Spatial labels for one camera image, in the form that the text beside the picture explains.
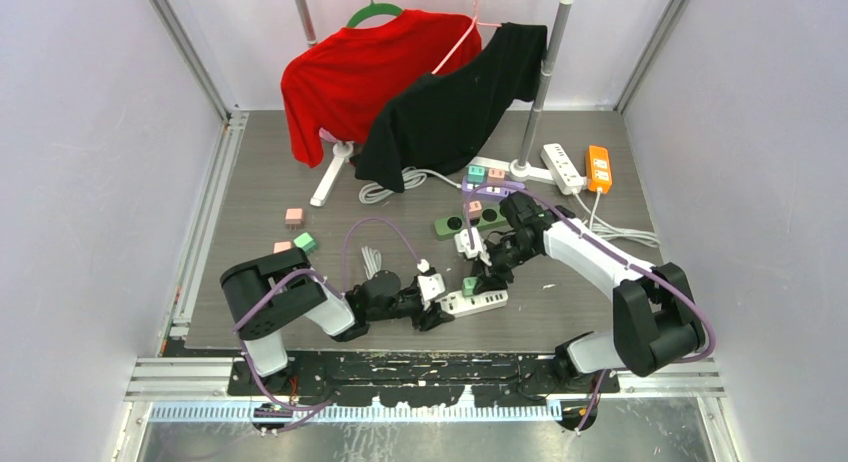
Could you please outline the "green plug adapter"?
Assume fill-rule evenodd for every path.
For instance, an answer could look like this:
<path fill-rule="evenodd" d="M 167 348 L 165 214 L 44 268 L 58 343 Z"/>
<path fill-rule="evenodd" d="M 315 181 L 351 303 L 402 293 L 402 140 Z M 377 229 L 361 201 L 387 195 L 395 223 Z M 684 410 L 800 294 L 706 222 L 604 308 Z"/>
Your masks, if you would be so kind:
<path fill-rule="evenodd" d="M 474 296 L 477 284 L 478 284 L 478 278 L 477 277 L 473 277 L 473 276 L 464 277 L 463 280 L 462 280 L 462 288 L 461 288 L 462 296 L 466 297 L 466 298 Z"/>

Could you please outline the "green power strip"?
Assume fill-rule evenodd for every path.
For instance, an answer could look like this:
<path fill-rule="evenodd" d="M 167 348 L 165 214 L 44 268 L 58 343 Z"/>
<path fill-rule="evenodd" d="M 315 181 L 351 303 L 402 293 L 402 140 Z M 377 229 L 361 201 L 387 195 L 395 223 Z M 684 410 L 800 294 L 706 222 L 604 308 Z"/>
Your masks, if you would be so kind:
<path fill-rule="evenodd" d="M 505 217 L 496 205 L 483 206 L 480 210 L 472 211 L 469 216 L 472 226 L 481 232 L 494 230 L 507 225 Z M 437 219 L 434 222 L 435 237 L 439 241 L 451 239 L 465 228 L 465 219 L 462 214 Z"/>

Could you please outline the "white power strip with USB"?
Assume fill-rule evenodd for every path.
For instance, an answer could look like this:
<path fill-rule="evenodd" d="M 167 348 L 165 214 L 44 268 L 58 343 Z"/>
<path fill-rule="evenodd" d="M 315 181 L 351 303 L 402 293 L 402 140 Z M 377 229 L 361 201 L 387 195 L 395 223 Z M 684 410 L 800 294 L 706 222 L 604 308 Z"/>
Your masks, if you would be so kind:
<path fill-rule="evenodd" d="M 541 158 L 555 185 L 564 195 L 578 195 L 584 189 L 585 178 L 580 175 L 560 144 L 543 145 Z"/>

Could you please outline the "orange power strip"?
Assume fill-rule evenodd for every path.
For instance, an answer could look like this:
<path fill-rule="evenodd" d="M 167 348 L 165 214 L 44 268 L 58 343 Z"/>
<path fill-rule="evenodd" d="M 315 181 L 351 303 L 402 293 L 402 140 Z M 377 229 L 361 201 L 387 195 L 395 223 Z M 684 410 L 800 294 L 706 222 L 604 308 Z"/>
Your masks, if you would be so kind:
<path fill-rule="evenodd" d="M 608 150 L 605 147 L 589 145 L 585 157 L 587 189 L 591 192 L 607 194 L 613 179 Z"/>

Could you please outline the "pink plug adapter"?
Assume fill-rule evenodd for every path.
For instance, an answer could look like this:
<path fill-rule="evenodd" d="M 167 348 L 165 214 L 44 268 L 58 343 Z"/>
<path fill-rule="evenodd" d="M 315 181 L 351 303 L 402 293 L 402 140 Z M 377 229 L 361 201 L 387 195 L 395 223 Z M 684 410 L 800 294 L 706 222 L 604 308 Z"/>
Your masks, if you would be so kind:
<path fill-rule="evenodd" d="M 305 211 L 300 207 L 288 208 L 285 211 L 284 223 L 289 230 L 298 230 L 305 225 Z"/>
<path fill-rule="evenodd" d="M 293 246 L 293 244 L 292 244 L 292 242 L 291 242 L 291 241 L 279 241 L 279 242 L 275 242 L 275 243 L 274 243 L 274 245 L 273 245 L 273 252 L 274 252 L 274 253 L 284 252 L 284 251 L 286 251 L 286 250 L 291 249 L 291 248 L 292 248 L 292 246 Z"/>

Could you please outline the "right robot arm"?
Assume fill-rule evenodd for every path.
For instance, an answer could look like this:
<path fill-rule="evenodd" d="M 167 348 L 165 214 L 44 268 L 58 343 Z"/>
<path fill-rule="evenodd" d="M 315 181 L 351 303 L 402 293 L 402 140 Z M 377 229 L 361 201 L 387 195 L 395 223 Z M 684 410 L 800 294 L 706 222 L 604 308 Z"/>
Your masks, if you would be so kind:
<path fill-rule="evenodd" d="M 609 330 L 556 347 L 552 368 L 565 391 L 580 392 L 595 374 L 607 370 L 646 377 L 714 351 L 714 330 L 679 266 L 634 257 L 599 238 L 571 211 L 526 190 L 502 199 L 499 208 L 510 229 L 497 242 L 486 240 L 472 224 L 454 237 L 458 252 L 475 262 L 479 287 L 504 289 L 513 282 L 516 267 L 546 256 L 574 270 L 611 303 Z"/>

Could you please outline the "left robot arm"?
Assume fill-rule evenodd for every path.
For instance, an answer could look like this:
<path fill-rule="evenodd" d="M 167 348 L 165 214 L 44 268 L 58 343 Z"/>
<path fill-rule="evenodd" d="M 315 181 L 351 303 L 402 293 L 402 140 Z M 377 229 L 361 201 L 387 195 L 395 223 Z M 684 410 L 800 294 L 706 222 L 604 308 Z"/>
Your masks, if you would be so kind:
<path fill-rule="evenodd" d="M 446 293 L 442 275 L 427 261 L 418 269 L 406 286 L 396 273 L 378 270 L 346 292 L 330 286 L 300 248 L 227 269 L 219 282 L 255 385 L 269 395 L 288 388 L 283 329 L 300 318 L 337 342 L 367 334 L 377 321 L 408 318 L 422 332 L 453 321 L 437 301 Z"/>

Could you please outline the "teal plug adapter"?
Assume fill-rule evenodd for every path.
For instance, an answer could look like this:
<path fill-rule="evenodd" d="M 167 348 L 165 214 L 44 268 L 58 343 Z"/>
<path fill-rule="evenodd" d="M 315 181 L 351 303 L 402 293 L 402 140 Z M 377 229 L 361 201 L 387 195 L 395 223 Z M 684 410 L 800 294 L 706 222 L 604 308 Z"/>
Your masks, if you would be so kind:
<path fill-rule="evenodd" d="M 483 184 L 487 175 L 487 169 L 479 165 L 469 165 L 467 167 L 466 181 L 469 184 Z"/>

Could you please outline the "purple power strip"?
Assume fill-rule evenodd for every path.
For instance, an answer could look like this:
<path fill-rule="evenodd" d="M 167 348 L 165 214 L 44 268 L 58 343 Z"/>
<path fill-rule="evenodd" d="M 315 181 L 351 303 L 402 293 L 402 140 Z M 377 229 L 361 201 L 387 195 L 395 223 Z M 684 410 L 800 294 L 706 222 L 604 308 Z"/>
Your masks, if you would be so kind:
<path fill-rule="evenodd" d="M 471 192 L 477 187 L 478 184 L 469 182 L 466 176 L 462 178 L 461 191 L 464 196 L 470 200 L 499 202 L 514 193 L 516 190 L 524 190 L 526 188 L 524 183 L 503 180 L 501 185 L 487 186 L 471 195 Z"/>

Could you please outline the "white clothes rack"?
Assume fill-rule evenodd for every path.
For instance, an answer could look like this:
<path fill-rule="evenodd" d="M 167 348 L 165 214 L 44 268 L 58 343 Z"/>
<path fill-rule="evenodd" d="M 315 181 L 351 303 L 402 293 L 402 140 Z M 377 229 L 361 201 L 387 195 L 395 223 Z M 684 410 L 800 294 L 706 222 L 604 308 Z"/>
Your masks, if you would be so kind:
<path fill-rule="evenodd" d="M 310 15 L 307 0 L 294 0 L 297 13 L 303 27 L 306 42 L 308 47 L 313 47 L 317 43 L 317 36 L 314 24 Z M 509 163 L 494 159 L 486 159 L 485 157 L 476 157 L 473 162 L 483 162 L 490 164 L 494 168 L 505 168 L 507 175 L 513 181 L 536 181 L 548 184 L 555 184 L 551 175 L 543 175 L 542 169 L 532 167 L 528 162 L 531 148 L 533 146 L 537 126 L 540 122 L 544 111 L 544 103 L 546 101 L 551 78 L 554 72 L 555 64 L 562 44 L 563 36 L 566 29 L 566 24 L 575 0 L 559 0 L 553 27 L 550 31 L 550 39 L 547 46 L 547 51 L 543 59 L 540 71 L 539 86 L 535 98 L 533 100 L 525 132 L 522 138 L 519 155 Z M 354 153 L 354 143 L 341 141 L 334 136 L 321 136 L 325 141 L 332 145 L 332 159 L 328 168 L 315 189 L 310 205 L 313 207 L 323 207 L 329 195 L 335 186 L 342 168 L 349 162 L 349 159 Z"/>

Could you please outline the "black t-shirt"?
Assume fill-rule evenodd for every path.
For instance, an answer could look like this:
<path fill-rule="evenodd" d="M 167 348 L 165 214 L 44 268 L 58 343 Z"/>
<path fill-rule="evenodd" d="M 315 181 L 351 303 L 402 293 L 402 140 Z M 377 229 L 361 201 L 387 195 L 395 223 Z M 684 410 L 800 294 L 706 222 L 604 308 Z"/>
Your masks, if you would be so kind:
<path fill-rule="evenodd" d="M 544 25 L 504 23 L 464 66 L 420 77 L 377 115 L 354 159 L 356 179 L 402 193 L 406 168 L 465 167 L 514 101 L 534 100 L 547 42 Z"/>

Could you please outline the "red t-shirt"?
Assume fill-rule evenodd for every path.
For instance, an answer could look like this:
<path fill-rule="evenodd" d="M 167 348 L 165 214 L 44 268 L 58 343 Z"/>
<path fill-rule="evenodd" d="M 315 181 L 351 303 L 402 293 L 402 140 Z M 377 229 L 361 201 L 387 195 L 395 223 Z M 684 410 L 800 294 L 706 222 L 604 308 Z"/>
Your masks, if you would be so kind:
<path fill-rule="evenodd" d="M 320 130 L 364 143 L 385 104 L 431 71 L 465 32 L 463 14 L 405 9 L 374 27 L 344 27 L 294 58 L 280 89 L 293 158 L 309 167 L 324 158 Z M 482 50 L 474 30 L 438 73 L 446 75 Z"/>

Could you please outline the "pink clothes hanger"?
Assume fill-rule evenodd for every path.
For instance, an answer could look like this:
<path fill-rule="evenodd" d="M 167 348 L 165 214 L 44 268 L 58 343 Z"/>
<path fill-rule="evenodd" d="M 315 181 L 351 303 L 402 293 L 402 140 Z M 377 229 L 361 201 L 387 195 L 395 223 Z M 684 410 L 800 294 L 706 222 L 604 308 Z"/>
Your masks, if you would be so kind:
<path fill-rule="evenodd" d="M 474 30 L 476 30 L 478 27 L 500 28 L 502 26 L 501 23 L 481 21 L 479 19 L 479 15 L 480 15 L 479 4 L 480 4 L 480 0 L 473 0 L 473 10 L 472 10 L 471 22 L 469 23 L 465 32 L 457 39 L 457 41 L 453 45 L 453 47 L 445 54 L 444 58 L 431 71 L 431 73 L 433 75 L 437 75 L 442 70 L 442 68 L 451 60 L 453 55 L 463 45 L 463 43 L 470 36 L 470 34 Z"/>

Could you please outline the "green clothes hanger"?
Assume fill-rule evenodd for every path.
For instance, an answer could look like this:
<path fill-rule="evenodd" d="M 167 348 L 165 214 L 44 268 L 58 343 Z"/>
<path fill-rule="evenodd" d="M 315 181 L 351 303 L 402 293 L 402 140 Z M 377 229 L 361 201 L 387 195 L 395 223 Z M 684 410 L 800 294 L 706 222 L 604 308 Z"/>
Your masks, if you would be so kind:
<path fill-rule="evenodd" d="M 375 0 L 369 0 L 369 3 L 365 7 L 357 10 L 350 17 L 346 24 L 346 27 L 356 28 L 364 21 L 378 16 L 398 17 L 403 12 L 404 9 L 397 5 L 391 3 L 376 2 Z"/>

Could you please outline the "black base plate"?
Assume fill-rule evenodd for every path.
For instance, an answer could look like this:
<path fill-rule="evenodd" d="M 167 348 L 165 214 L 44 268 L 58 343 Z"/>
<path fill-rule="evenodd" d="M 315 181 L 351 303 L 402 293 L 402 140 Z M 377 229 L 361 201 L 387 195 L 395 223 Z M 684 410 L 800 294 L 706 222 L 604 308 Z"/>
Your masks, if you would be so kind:
<path fill-rule="evenodd" d="M 372 402 L 410 408 L 458 404 L 469 392 L 476 408 L 529 407 L 548 396 L 589 396 L 597 379 L 566 379 L 552 354 L 510 352 L 293 351 L 282 373 L 256 384 L 243 361 L 233 363 L 226 392 L 259 396 L 264 390 L 300 405 L 331 400 L 338 406 Z"/>

